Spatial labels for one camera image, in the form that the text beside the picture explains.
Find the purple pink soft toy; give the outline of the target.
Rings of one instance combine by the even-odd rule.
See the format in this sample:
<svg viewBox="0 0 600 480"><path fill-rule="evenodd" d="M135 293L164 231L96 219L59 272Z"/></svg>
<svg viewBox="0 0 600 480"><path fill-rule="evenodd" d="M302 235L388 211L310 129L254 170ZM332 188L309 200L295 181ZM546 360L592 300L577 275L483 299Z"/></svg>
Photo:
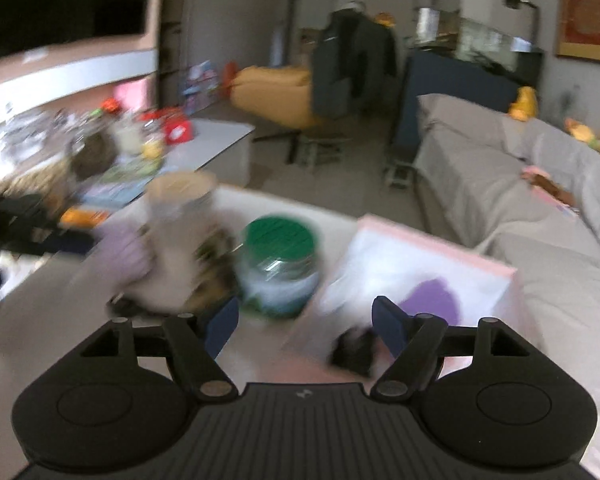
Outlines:
<svg viewBox="0 0 600 480"><path fill-rule="evenodd" d="M419 283L399 307L409 315L427 313L443 318L451 326L460 324L460 302L443 278Z"/></svg>

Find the lavender fluffy headband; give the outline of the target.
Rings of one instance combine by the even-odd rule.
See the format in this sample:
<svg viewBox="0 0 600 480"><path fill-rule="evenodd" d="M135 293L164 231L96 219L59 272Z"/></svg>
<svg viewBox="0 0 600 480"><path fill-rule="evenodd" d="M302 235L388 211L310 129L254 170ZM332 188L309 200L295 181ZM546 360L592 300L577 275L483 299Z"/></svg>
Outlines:
<svg viewBox="0 0 600 480"><path fill-rule="evenodd" d="M154 268L154 252L144 229L133 222L103 223L96 229L98 270L120 289L146 278Z"/></svg>

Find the small wooden stool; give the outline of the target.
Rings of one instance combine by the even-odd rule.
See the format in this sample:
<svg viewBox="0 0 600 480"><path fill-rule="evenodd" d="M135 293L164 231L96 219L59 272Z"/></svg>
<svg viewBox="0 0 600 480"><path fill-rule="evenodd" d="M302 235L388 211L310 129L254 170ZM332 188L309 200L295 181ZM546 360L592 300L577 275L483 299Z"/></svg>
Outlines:
<svg viewBox="0 0 600 480"><path fill-rule="evenodd" d="M321 164L341 162L343 147L350 141L341 133L303 133L300 136L299 164L314 171Z"/></svg>

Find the green lid glass jar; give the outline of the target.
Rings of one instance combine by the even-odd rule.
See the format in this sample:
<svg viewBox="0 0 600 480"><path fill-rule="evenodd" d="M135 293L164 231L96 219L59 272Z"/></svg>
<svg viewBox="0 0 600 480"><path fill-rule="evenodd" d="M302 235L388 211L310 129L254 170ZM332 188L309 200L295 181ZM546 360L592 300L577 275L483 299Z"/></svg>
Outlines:
<svg viewBox="0 0 600 480"><path fill-rule="evenodd" d="M321 279L318 244L303 222L263 216L242 231L236 276L246 308L269 318L296 318Z"/></svg>

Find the orange snack packet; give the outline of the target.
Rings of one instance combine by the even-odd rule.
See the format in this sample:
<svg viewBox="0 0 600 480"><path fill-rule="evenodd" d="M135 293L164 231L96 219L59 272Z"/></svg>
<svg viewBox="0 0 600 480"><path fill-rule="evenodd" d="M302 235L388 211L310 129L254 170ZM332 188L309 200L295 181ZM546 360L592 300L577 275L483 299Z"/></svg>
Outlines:
<svg viewBox="0 0 600 480"><path fill-rule="evenodd" d="M71 207L60 217L59 223L68 228L91 230L110 217L110 212Z"/></svg>

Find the grey side table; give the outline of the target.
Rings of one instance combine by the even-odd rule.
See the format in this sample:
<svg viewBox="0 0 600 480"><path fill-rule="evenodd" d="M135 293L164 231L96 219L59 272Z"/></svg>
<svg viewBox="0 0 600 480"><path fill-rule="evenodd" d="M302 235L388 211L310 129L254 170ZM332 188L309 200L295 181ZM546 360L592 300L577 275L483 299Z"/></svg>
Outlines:
<svg viewBox="0 0 600 480"><path fill-rule="evenodd" d="M196 133L193 141L172 146L157 171L148 176L135 176L132 180L154 178L170 172L204 170L214 174L222 183L246 186L250 181L253 125L210 119L193 119L192 123ZM106 181L105 177L101 177L93 184L119 181ZM86 208L119 210L88 206L80 203L79 197L76 200Z"/></svg>

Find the grey covered sofa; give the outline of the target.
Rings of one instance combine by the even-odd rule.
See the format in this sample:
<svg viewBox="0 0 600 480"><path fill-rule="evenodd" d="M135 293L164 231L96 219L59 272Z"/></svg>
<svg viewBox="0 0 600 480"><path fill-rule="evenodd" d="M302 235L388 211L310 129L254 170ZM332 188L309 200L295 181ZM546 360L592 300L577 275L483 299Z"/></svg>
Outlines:
<svg viewBox="0 0 600 480"><path fill-rule="evenodd" d="M418 172L460 241L518 272L524 336L592 394L600 478L600 154L546 122L430 93Z"/></svg>

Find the glass jar dark contents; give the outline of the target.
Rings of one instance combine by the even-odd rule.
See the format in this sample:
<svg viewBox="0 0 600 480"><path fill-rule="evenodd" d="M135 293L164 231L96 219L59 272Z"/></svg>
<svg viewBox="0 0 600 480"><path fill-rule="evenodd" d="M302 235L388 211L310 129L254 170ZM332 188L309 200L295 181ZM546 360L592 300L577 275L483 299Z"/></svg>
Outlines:
<svg viewBox="0 0 600 480"><path fill-rule="evenodd" d="M69 166L79 181L103 174L117 157L116 142L105 129L79 132L69 144Z"/></svg>

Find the small yellow jar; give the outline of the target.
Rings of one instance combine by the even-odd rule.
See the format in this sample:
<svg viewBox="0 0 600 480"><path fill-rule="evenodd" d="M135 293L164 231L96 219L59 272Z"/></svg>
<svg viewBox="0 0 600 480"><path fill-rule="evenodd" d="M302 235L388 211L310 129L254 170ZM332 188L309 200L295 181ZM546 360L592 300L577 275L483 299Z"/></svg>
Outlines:
<svg viewBox="0 0 600 480"><path fill-rule="evenodd" d="M166 152L166 141L160 131L146 133L140 154L145 160L161 160Z"/></svg>

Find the dark blue cabinet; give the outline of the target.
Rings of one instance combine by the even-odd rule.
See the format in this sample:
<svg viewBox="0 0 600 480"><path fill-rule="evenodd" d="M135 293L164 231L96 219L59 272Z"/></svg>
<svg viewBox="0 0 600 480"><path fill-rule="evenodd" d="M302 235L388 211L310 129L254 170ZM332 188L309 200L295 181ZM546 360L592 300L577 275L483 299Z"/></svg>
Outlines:
<svg viewBox="0 0 600 480"><path fill-rule="evenodd" d="M420 96L445 94L497 112L507 112L518 96L518 89L528 85L528 81L496 63L473 63L430 50L413 49L405 61L389 145L412 153L419 148Z"/></svg>

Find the large glass snack jar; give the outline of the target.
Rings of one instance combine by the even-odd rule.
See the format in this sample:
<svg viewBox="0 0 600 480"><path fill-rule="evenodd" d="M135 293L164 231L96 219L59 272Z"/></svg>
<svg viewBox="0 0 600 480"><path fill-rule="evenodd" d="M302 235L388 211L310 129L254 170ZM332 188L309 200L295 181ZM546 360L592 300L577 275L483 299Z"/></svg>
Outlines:
<svg viewBox="0 0 600 480"><path fill-rule="evenodd" d="M16 122L0 127L0 194L38 195L50 210L61 210L70 195L64 127L48 120Z"/></svg>

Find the brown furry tail keychain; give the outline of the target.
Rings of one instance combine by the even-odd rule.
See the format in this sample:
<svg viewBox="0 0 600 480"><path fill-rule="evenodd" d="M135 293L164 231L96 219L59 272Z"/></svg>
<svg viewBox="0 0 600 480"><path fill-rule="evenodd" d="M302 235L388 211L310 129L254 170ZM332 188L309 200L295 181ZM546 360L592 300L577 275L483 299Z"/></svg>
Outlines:
<svg viewBox="0 0 600 480"><path fill-rule="evenodd" d="M198 264L195 287L184 310L203 314L219 310L238 292L234 270L234 237L224 228L215 230L196 250Z"/></svg>

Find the yellow duck plush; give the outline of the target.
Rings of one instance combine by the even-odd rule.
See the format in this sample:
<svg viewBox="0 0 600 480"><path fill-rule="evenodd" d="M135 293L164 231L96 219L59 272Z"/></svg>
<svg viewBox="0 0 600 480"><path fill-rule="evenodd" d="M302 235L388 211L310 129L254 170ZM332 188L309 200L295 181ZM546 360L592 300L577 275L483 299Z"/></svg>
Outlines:
<svg viewBox="0 0 600 480"><path fill-rule="evenodd" d="M517 99L510 104L508 116L518 122L528 122L538 114L538 100L532 87L524 86L518 89Z"/></svg>

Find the red box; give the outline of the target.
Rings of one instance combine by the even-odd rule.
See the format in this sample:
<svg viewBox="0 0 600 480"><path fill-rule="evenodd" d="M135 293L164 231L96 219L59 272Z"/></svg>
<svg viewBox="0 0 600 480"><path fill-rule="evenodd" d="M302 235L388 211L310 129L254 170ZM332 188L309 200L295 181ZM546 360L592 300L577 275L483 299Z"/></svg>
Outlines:
<svg viewBox="0 0 600 480"><path fill-rule="evenodd" d="M163 121L166 144L183 144L195 139L195 128L188 117L182 114L170 115Z"/></svg>

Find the dark jackets on rack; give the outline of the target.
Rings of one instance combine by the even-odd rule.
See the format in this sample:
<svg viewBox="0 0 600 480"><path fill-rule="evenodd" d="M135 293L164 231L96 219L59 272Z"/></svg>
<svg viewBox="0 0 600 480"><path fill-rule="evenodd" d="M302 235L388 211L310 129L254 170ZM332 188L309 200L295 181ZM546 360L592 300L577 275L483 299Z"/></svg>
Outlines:
<svg viewBox="0 0 600 480"><path fill-rule="evenodd" d="M392 30L353 9L330 14L312 53L311 75L317 117L377 113L398 76Z"/></svg>

